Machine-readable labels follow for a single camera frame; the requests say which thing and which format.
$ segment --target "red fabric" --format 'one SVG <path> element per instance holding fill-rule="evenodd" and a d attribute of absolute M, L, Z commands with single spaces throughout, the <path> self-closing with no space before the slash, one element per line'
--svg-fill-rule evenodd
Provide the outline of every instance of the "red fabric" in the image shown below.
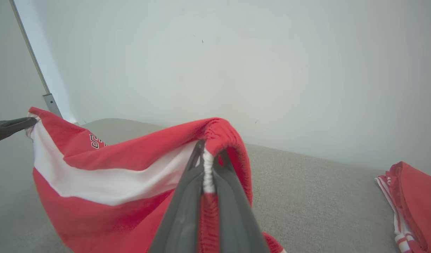
<path fill-rule="evenodd" d="M 162 155 L 186 143 L 206 140 L 206 149 L 216 155 L 227 149 L 236 174 L 251 205 L 251 172 L 248 155 L 237 131 L 220 118 L 194 121 L 167 128 L 147 136 L 98 149 L 89 145 L 90 131 L 37 108 L 38 115 L 64 161 L 81 170 L 124 168 L 142 171 Z M 53 226 L 63 242 L 75 253 L 147 252 L 174 190 L 148 199 L 109 206 L 79 197 L 61 197 L 34 168 L 34 182 Z M 201 199 L 200 252 L 218 252 L 218 206 L 214 194 Z M 271 253 L 283 247 L 268 234 Z"/>
<path fill-rule="evenodd" d="M 431 252 L 431 176 L 404 162 L 386 172 L 392 201 L 413 231 L 419 245 L 410 242 L 414 252 Z"/>

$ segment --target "stack of folded clothing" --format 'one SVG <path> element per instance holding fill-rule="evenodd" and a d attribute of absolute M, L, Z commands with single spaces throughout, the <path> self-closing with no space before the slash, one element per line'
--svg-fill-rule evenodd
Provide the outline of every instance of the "stack of folded clothing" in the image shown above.
<path fill-rule="evenodd" d="M 431 176 L 399 162 L 375 180 L 394 210 L 400 251 L 431 253 Z"/>

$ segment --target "red and white garment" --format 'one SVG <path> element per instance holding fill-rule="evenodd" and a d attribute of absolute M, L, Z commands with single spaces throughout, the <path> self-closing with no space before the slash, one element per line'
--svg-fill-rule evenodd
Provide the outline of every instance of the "red and white garment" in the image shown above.
<path fill-rule="evenodd" d="M 251 205 L 245 146 L 220 118 L 167 128 L 115 145 L 37 108 L 27 129 L 34 144 L 33 177 L 61 240 L 75 253 L 147 252 L 196 141 L 205 139 L 199 252 L 218 252 L 218 205 L 211 167 L 226 149 Z M 270 253 L 285 252 L 264 233 Z"/>
<path fill-rule="evenodd" d="M 375 180 L 394 210 L 400 251 L 431 253 L 431 176 L 399 162 Z"/>

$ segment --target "red garment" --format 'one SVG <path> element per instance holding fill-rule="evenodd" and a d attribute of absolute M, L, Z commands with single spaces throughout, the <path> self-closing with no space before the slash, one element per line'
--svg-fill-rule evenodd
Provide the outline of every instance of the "red garment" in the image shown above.
<path fill-rule="evenodd" d="M 431 176 L 399 162 L 376 180 L 394 209 L 400 250 L 431 253 Z"/>
<path fill-rule="evenodd" d="M 34 182 L 61 240 L 76 253 L 147 252 L 197 140 L 212 157 L 227 149 L 251 205 L 248 155 L 220 118 L 199 120 L 107 146 L 90 131 L 31 108 Z M 200 252 L 219 251 L 218 205 L 202 197 Z M 271 253 L 284 252 L 264 234 Z"/>

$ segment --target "gray fabric surface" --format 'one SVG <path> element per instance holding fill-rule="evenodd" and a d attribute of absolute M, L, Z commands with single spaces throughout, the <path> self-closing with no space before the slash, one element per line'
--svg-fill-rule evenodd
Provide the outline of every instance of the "gray fabric surface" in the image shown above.
<path fill-rule="evenodd" d="M 122 119 L 84 125 L 108 144 L 162 129 Z M 253 211 L 288 253 L 398 252 L 393 214 L 373 178 L 384 171 L 247 145 Z M 0 217 L 0 252 L 71 252 L 55 234 L 32 182 Z"/>

